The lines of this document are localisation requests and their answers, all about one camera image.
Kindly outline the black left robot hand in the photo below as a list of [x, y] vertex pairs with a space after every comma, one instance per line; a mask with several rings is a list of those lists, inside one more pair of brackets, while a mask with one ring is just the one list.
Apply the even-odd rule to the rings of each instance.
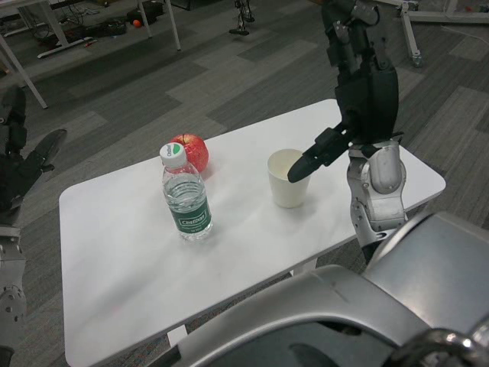
[[1, 225], [13, 226], [25, 195], [53, 161], [67, 137], [67, 130], [47, 134], [26, 157], [26, 95], [19, 86], [10, 87], [1, 98]]

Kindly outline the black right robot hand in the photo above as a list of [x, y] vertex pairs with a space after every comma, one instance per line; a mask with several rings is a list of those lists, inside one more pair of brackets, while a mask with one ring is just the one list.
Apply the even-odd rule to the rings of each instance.
[[335, 98], [342, 120], [322, 132], [293, 164], [287, 173], [291, 183], [328, 167], [351, 145], [371, 151], [394, 136], [399, 83], [387, 54], [381, 10], [363, 1], [324, 1], [321, 14], [329, 62], [338, 69]]

